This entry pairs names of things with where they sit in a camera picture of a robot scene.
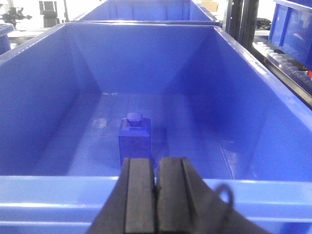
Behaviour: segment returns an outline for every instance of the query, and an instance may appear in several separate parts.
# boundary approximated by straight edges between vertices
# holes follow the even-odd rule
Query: floor
[[[203,178],[232,178],[207,122],[205,96],[80,94],[42,152],[33,175],[117,176],[118,131],[128,112],[151,119],[152,158],[185,156]]]

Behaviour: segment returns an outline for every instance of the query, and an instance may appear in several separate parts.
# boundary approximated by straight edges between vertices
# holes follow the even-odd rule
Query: bin wall
[[[1,97],[2,154],[8,155],[2,174],[14,175],[37,160],[79,90],[160,95],[160,113],[150,116],[152,124],[153,119],[166,120],[173,126],[182,117],[179,106],[168,108],[167,103],[175,102],[170,95],[182,95],[191,107],[192,126],[202,134],[197,140],[205,144],[205,133],[214,134],[232,178],[312,180],[311,110],[222,30],[99,23],[70,23],[53,30],[1,64],[3,79],[11,78],[1,87],[6,90]],[[51,51],[42,53],[45,47]],[[32,57],[36,63],[22,63]],[[23,64],[23,75],[9,69],[14,64]],[[165,128],[159,131],[166,135]],[[193,158],[192,163],[207,167],[204,160]]]
[[[202,21],[219,25],[209,11],[192,0],[108,0],[76,20]]]
[[[78,94],[66,28],[0,57],[0,174],[30,173]]]
[[[306,163],[311,111],[253,58],[243,60],[214,28],[196,34],[185,28],[182,36],[174,27],[100,27],[71,27],[93,75],[82,81],[84,92],[188,95],[196,127],[218,132],[234,178],[312,180]],[[94,34],[78,33],[83,28]],[[206,108],[197,108],[198,101]]]
[[[312,69],[311,3],[302,0],[297,3],[276,0],[276,3],[269,36],[271,43]]]

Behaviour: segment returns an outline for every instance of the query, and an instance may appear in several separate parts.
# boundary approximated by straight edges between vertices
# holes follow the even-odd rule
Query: blue crate
[[[312,69],[311,1],[275,0],[270,42]]]
[[[208,24],[221,22],[195,0],[106,0],[73,21]]]
[[[151,120],[156,165],[186,156],[261,226],[311,228],[312,111],[220,28],[61,24],[0,70],[0,232],[83,233],[120,172],[130,112]]]
[[[14,30],[13,25],[11,24],[0,24],[0,55],[9,51],[10,41],[8,38],[8,33]]]

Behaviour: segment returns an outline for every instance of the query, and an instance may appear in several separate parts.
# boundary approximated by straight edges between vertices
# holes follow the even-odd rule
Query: bin rim
[[[10,23],[2,23],[0,24],[0,37],[14,31],[13,25]]]

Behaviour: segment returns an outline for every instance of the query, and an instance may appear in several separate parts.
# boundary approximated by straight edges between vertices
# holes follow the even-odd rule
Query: white wall
[[[273,0],[259,0],[258,18],[273,20],[275,2]]]
[[[57,2],[58,6],[58,18],[59,21],[65,20],[64,17],[64,1],[63,0],[53,0]],[[43,28],[43,16],[40,15],[39,10],[39,0],[14,0],[15,7],[24,7],[23,14],[30,15],[33,18],[30,20],[23,19],[17,24],[16,28],[19,30],[34,30],[38,28]],[[72,20],[76,16],[82,14],[87,9],[95,4],[98,4],[99,0],[67,0],[68,16],[69,20]],[[5,13],[4,8],[0,9],[0,14]]]

